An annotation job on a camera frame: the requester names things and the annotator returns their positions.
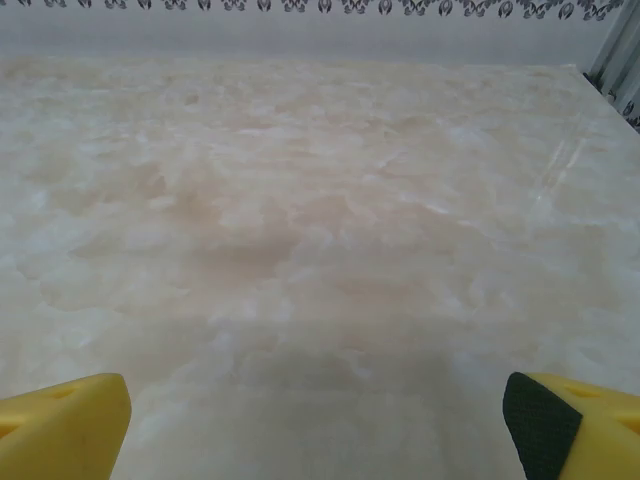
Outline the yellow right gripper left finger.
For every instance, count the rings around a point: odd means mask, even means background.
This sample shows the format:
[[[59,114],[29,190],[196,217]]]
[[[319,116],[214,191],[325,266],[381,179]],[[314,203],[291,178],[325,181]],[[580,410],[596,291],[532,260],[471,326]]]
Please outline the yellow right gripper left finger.
[[[108,479],[131,419],[122,375],[102,373],[1,401],[1,480]]]

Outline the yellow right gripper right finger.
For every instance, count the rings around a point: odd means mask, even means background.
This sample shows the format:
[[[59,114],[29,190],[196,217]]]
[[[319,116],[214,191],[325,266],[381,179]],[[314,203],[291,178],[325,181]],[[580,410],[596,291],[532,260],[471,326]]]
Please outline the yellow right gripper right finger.
[[[502,412],[528,480],[639,480],[639,397],[512,373]]]

